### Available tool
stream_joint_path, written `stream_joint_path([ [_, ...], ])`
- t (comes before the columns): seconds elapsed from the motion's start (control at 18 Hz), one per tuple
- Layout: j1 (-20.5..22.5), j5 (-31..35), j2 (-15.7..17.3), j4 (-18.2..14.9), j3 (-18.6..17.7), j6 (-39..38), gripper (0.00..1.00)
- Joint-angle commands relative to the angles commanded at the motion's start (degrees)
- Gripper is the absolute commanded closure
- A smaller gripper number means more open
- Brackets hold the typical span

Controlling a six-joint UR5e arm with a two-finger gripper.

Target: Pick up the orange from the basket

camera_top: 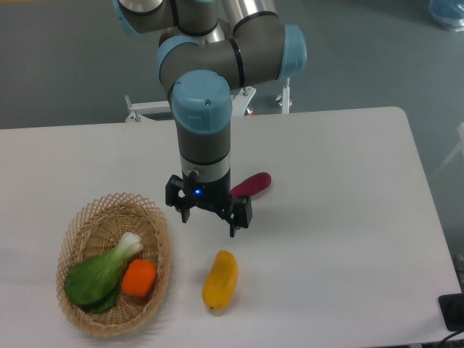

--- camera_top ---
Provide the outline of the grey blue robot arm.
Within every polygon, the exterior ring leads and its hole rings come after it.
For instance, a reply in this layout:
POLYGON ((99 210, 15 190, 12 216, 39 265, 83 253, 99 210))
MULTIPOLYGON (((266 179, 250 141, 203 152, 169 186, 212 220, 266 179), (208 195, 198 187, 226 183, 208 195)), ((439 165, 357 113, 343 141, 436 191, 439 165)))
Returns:
POLYGON ((307 62, 296 25, 284 25, 273 1, 115 1, 132 35, 161 31, 157 77, 173 113, 181 175, 165 187, 165 202, 183 220, 198 207, 214 212, 230 232, 252 219, 249 196, 231 194, 231 92, 289 78, 307 62))

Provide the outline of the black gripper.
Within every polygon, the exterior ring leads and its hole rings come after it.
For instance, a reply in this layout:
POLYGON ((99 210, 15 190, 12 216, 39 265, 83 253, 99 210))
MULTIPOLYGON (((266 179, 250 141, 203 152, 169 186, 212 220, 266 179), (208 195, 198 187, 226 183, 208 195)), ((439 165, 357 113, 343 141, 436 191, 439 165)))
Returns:
POLYGON ((171 175, 165 186, 165 204, 174 207, 186 223, 190 209, 198 207, 203 210, 218 211, 217 215, 229 224, 229 236, 234 238, 236 232, 248 228, 252 220, 252 200, 250 196, 231 196, 230 170, 216 181, 203 182, 197 174, 182 178, 171 175))

